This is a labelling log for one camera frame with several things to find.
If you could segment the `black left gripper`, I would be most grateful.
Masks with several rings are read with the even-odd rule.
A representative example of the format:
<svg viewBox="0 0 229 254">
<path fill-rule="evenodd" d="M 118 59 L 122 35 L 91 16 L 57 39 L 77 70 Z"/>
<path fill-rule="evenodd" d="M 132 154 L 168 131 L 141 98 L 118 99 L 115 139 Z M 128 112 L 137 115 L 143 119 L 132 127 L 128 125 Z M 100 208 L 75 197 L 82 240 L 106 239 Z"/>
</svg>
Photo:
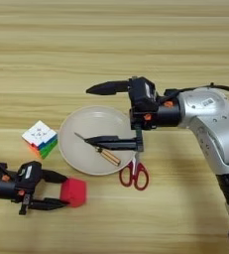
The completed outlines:
<svg viewBox="0 0 229 254">
<path fill-rule="evenodd" d="M 62 184 L 67 177 L 50 170 L 42 170 L 42 179 L 47 183 Z M 54 210 L 67 206 L 66 201 L 57 198 L 33 199 L 34 178 L 33 166 L 24 165 L 18 172 L 8 171 L 0 165 L 0 198 L 9 199 L 21 205 L 19 214 L 25 215 L 27 209 Z"/>
</svg>

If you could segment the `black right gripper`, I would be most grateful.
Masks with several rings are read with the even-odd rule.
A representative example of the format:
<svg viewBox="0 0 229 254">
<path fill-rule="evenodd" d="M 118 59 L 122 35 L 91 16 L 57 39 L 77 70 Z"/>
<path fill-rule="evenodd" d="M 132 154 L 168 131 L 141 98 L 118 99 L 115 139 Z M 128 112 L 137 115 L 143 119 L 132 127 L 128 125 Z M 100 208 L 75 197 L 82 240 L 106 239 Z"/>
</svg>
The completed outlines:
<svg viewBox="0 0 229 254">
<path fill-rule="evenodd" d="M 118 92 L 127 92 L 128 80 L 106 81 L 89 87 L 86 92 L 96 95 L 115 95 Z M 118 136 L 96 136 L 86 138 L 85 142 L 107 150 L 134 150 L 144 151 L 143 131 L 157 127 L 176 127 L 181 119 L 180 106 L 176 99 L 169 100 L 162 105 L 156 102 L 135 104 L 130 108 L 131 129 L 136 131 L 136 139 L 120 139 Z"/>
</svg>

